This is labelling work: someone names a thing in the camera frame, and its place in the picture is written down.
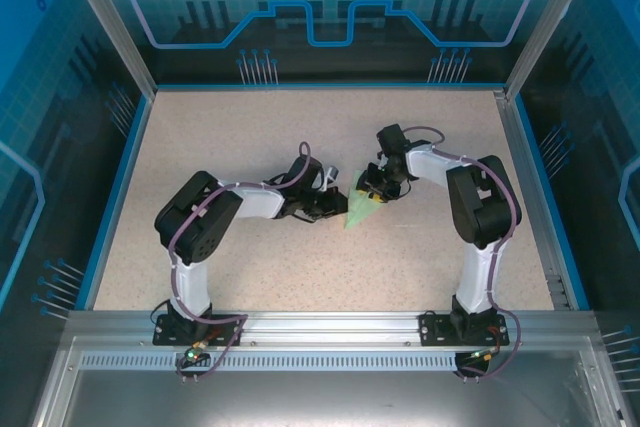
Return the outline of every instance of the green cone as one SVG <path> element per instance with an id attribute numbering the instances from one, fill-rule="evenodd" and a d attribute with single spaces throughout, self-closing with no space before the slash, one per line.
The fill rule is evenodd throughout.
<path id="1" fill-rule="evenodd" d="M 349 211 L 347 212 L 345 229 L 350 229 L 358 225 L 382 206 L 380 202 L 368 198 L 365 192 L 358 192 L 356 190 L 356 185 L 362 172 L 362 170 L 356 170 L 353 181 L 351 182 L 351 189 L 349 190 Z"/>

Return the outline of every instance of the robotic arm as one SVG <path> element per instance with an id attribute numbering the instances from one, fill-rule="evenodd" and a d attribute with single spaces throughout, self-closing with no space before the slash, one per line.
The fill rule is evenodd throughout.
<path id="1" fill-rule="evenodd" d="M 178 257 L 177 292 L 189 312 L 198 317 L 211 316 L 205 261 L 218 248 L 233 220 L 293 216 L 313 223 L 347 211 L 347 198 L 337 187 L 331 187 L 338 176 L 338 169 L 330 166 L 325 170 L 314 158 L 310 159 L 302 177 L 294 184 L 280 190 L 265 188 L 289 184 L 303 170 L 305 161 L 306 157 L 300 155 L 287 173 L 266 181 L 265 185 L 240 184 L 222 192 L 179 237 L 175 246 Z M 195 208 L 213 191 L 228 184 L 207 172 L 195 173 L 156 218 L 155 229 L 160 234 L 162 245 L 169 248 L 174 234 Z M 210 330 L 209 326 L 193 321 L 183 312 L 174 295 L 169 300 L 168 310 L 174 327 L 177 327 L 173 331 L 182 334 L 183 343 L 202 339 Z"/>
<path id="2" fill-rule="evenodd" d="M 382 148 L 379 162 L 370 163 L 358 179 L 359 191 L 379 202 L 390 202 L 406 195 L 401 194 L 405 181 L 427 179 L 449 190 L 453 223 L 465 242 L 464 269 L 453 296 L 450 320 L 460 340 L 474 343 L 486 336 L 488 327 L 497 325 L 497 312 L 488 298 L 487 285 L 494 248 L 511 224 L 504 193 L 479 167 L 438 154 L 426 140 L 410 142 L 397 124 L 385 127 L 377 137 Z M 500 159 L 488 156 L 479 162 L 498 175 L 515 199 Z M 517 202 L 516 212 L 519 224 L 522 212 Z M 494 275 L 507 243 L 497 253 Z"/>

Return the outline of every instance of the blue enclosure wall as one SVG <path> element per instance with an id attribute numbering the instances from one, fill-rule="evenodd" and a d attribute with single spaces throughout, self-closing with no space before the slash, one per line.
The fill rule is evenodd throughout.
<path id="1" fill-rule="evenodd" d="M 548 0 L 114 0 L 161 84 L 504 82 Z"/>
<path id="2" fill-rule="evenodd" d="M 141 99 L 85 0 L 0 0 L 0 39 L 0 425 L 22 426 Z"/>
<path id="3" fill-rule="evenodd" d="M 589 304 L 640 330 L 640 0 L 574 0 L 521 101 Z"/>

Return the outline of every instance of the blue edge trim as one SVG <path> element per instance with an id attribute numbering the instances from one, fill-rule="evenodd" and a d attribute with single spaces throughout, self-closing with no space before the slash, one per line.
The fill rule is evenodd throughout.
<path id="1" fill-rule="evenodd" d="M 142 145 L 142 138 L 144 137 L 144 131 L 151 114 L 151 103 L 145 96 L 142 96 L 136 109 L 136 115 L 133 118 L 131 124 L 131 130 L 127 143 L 122 151 L 122 157 L 120 158 L 120 164 L 116 172 L 116 177 L 113 180 L 113 186 L 111 187 L 111 193 L 107 200 L 107 205 L 104 209 L 104 215 L 100 222 L 100 228 L 96 235 L 96 240 L 91 250 L 91 257 L 89 257 L 89 263 L 87 264 L 87 271 L 85 272 L 82 285 L 80 286 L 80 292 L 76 299 L 75 308 L 78 310 L 85 310 L 93 308 L 89 303 L 89 297 L 93 289 L 97 289 L 99 281 L 102 279 L 104 273 L 104 267 L 107 262 L 107 256 L 113 242 L 113 237 L 116 232 L 116 226 L 120 219 L 120 213 L 122 212 L 122 206 L 124 205 L 124 199 L 129 189 L 129 183 L 131 182 L 131 176 L 133 175 L 133 167 L 135 166 L 140 152 L 140 146 Z"/>
<path id="2" fill-rule="evenodd" d="M 176 85 L 176 84 L 165 84 L 159 86 L 159 90 L 195 90 L 195 89 L 207 89 L 207 90 L 229 90 L 229 89 L 237 89 L 237 90 L 265 90 L 266 85 L 249 85 L 249 86 L 238 86 L 238 85 L 214 85 L 214 84 L 203 84 L 203 85 Z M 405 82 L 389 82 L 389 83 L 378 83 L 378 84 L 369 84 L 369 83 L 350 83 L 350 84 L 280 84 L 273 86 L 271 88 L 300 88 L 300 89 L 308 89 L 308 88 L 354 88 L 354 87 L 366 87 L 366 88 L 389 88 L 389 87 L 457 87 L 457 88 L 478 88 L 483 87 L 486 89 L 491 88 L 503 88 L 504 84 L 493 84 L 493 83 L 477 83 L 477 84 L 465 84 L 461 86 L 460 84 L 428 84 L 424 82 L 420 83 L 405 83 Z M 556 235 L 558 238 L 558 242 L 560 243 L 560 249 L 562 251 L 562 255 L 565 260 L 565 264 L 567 266 L 567 272 L 569 274 L 569 281 L 571 282 L 570 287 L 575 295 L 576 302 L 578 304 L 578 308 L 581 310 L 589 310 L 589 302 L 587 301 L 587 296 L 584 292 L 584 287 L 582 286 L 582 281 L 580 280 L 580 275 L 578 273 L 578 268 L 575 263 L 575 259 L 573 257 L 573 253 L 571 252 L 571 247 L 569 246 L 569 239 L 567 238 L 567 233 L 564 229 L 564 225 L 562 224 L 562 219 L 560 218 L 560 212 L 558 210 L 558 205 L 556 204 L 555 198 L 553 197 L 553 192 L 551 190 L 551 184 L 549 182 L 549 178 L 544 170 L 544 165 L 542 163 L 542 157 L 540 156 L 540 151 L 538 150 L 538 146 L 535 141 L 535 137 L 533 135 L 533 129 L 531 128 L 531 123 L 529 122 L 529 117 L 524 108 L 524 103 L 520 95 L 516 97 L 516 106 L 518 109 L 518 115 L 522 121 L 522 125 L 524 128 L 525 135 L 527 137 L 527 142 L 529 144 L 529 148 L 531 149 L 531 153 L 533 155 L 533 160 L 536 166 L 536 170 L 538 171 L 538 177 L 540 178 L 540 183 L 542 184 L 542 190 L 544 193 L 545 200 L 547 205 L 549 206 L 549 211 L 551 213 L 551 219 L 556 231 Z M 102 222 L 100 223 L 100 229 L 98 230 L 98 235 L 96 236 L 96 241 L 93 246 L 93 250 L 91 251 L 91 257 L 89 258 L 89 264 L 87 265 L 87 271 L 84 276 L 84 280 L 82 282 L 82 286 L 80 287 L 80 292 L 78 294 L 78 299 L 76 301 L 76 309 L 84 310 L 87 308 L 92 308 L 93 306 L 88 306 L 87 303 L 89 301 L 89 294 L 92 291 L 92 288 L 95 285 L 96 277 L 99 274 L 102 276 L 102 271 L 106 264 L 107 255 L 109 249 L 111 247 L 111 242 L 113 241 L 113 237 L 115 235 L 116 225 L 120 218 L 120 213 L 122 211 L 122 206 L 124 204 L 124 199 L 126 197 L 126 192 L 129 188 L 129 183 L 131 181 L 131 176 L 133 175 L 133 168 L 138 157 L 138 153 L 140 151 L 140 146 L 142 144 L 142 138 L 144 136 L 144 131 L 147 125 L 147 121 L 149 120 L 149 115 L 151 113 L 151 105 L 147 101 L 146 98 L 142 98 L 140 100 L 140 104 L 138 105 L 138 109 L 136 111 L 136 116 L 133 121 L 133 125 L 131 126 L 131 133 L 133 135 L 129 135 L 127 139 L 127 143 L 125 145 L 124 151 L 122 153 L 122 158 L 120 160 L 120 165 L 118 166 L 118 171 L 116 172 L 116 177 L 113 182 L 113 187 L 111 189 L 111 194 L 109 195 L 109 200 L 107 201 L 107 206 L 105 207 L 105 213 L 102 217 Z"/>
<path id="3" fill-rule="evenodd" d="M 576 261 L 573 258 L 573 252 L 571 252 L 571 247 L 569 246 L 567 232 L 564 230 L 564 225 L 562 224 L 562 219 L 560 218 L 560 211 L 558 210 L 558 204 L 556 204 L 556 199 L 553 196 L 549 177 L 544 170 L 542 156 L 540 155 L 540 150 L 538 149 L 538 144 L 536 143 L 536 138 L 533 135 L 533 129 L 531 128 L 531 123 L 529 122 L 529 116 L 527 115 L 527 111 L 525 110 L 524 102 L 522 101 L 522 97 L 520 97 L 520 94 L 516 96 L 516 107 L 518 108 L 518 115 L 520 116 L 520 120 L 522 121 L 524 133 L 527 136 L 527 143 L 529 144 L 529 148 L 531 149 L 533 161 L 536 165 L 536 170 L 538 171 L 538 177 L 540 178 L 540 183 L 542 184 L 544 198 L 547 202 L 547 205 L 549 206 L 551 221 L 553 222 L 553 226 L 556 230 L 556 236 L 560 244 L 560 250 L 562 251 L 562 256 L 564 257 L 564 262 L 567 266 L 567 273 L 569 274 L 569 282 L 571 282 L 571 285 L 565 287 L 571 288 L 571 290 L 573 290 L 578 308 L 580 310 L 589 310 L 589 301 L 587 300 L 587 296 L 584 292 L 584 287 L 582 286 L 582 281 L 580 280 L 580 274 L 578 273 Z"/>

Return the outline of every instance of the beige work surface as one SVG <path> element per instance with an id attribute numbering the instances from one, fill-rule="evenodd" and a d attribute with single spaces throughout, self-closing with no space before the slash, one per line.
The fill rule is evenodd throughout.
<path id="1" fill-rule="evenodd" d="M 153 222 L 194 172 L 261 181 L 288 170 L 306 140 L 315 158 L 340 169 L 337 184 L 347 194 L 354 170 L 375 161 L 376 133 L 396 122 L 441 129 L 447 135 L 442 150 L 498 155 L 523 205 L 491 92 L 160 92 L 95 309 L 151 309 L 169 297 L 169 260 Z M 426 135 L 411 132 L 410 138 Z M 208 260 L 214 308 L 450 308 L 463 243 L 446 189 L 416 181 L 410 195 L 382 206 L 357 227 L 345 230 L 345 219 L 314 225 L 293 218 L 235 221 Z M 526 212 L 504 255 L 497 299 L 513 309 L 553 308 Z"/>

